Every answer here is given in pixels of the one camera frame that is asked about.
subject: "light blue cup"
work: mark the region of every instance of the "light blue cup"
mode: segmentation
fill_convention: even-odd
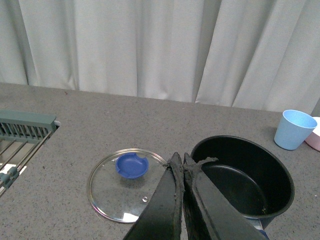
[[[297,110],[285,110],[276,130],[275,143],[286,150],[295,150],[317,127],[310,115]]]

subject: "lid metal rim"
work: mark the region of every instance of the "lid metal rim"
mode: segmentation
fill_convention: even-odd
[[[95,172],[97,171],[97,169],[108,159],[112,160],[114,158],[119,157],[120,155],[126,154],[126,153],[141,153],[141,154],[145,154],[147,157],[153,158],[155,159],[157,162],[159,162],[162,165],[167,164],[167,162],[158,154],[152,152],[152,151],[148,151],[148,150],[144,150],[144,149],[139,149],[139,148],[128,148],[128,149],[122,149],[119,151],[115,151],[114,153],[106,156],[105,158],[103,158],[91,171],[87,185],[86,185],[86,193],[88,195],[89,201],[92,205],[92,207],[95,209],[96,212],[98,212],[100,215],[102,215],[103,217],[105,217],[106,219],[118,222],[118,223],[125,223],[125,224],[132,224],[135,223],[136,221],[123,221],[121,219],[114,219],[109,217],[108,215],[106,215],[95,203],[93,195],[92,195],[92,190],[91,190],[91,185],[92,185],[92,179],[93,176],[95,174]]]

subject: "plastic cup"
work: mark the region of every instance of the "plastic cup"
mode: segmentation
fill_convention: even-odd
[[[297,110],[285,110],[276,130],[275,143],[286,150],[297,149],[317,127],[310,115]]]
[[[320,117],[314,117],[314,120],[318,123],[313,132],[306,138],[305,142],[312,148],[320,151]]]

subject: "pot handle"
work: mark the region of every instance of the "pot handle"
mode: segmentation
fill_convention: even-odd
[[[257,229],[260,231],[260,233],[265,237],[265,239],[270,240],[270,238],[268,237],[267,233],[265,232],[264,228],[262,227],[261,221],[260,219],[257,218],[249,218],[246,217],[247,220],[249,220],[249,222]]]
[[[265,236],[266,239],[270,240],[270,238],[268,237],[267,233],[264,230],[259,230],[260,233],[262,233],[263,236]]]

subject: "pink bowl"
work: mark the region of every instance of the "pink bowl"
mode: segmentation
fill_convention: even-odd
[[[314,117],[317,122],[317,127],[306,138],[305,142],[312,148],[320,151],[320,117]]]

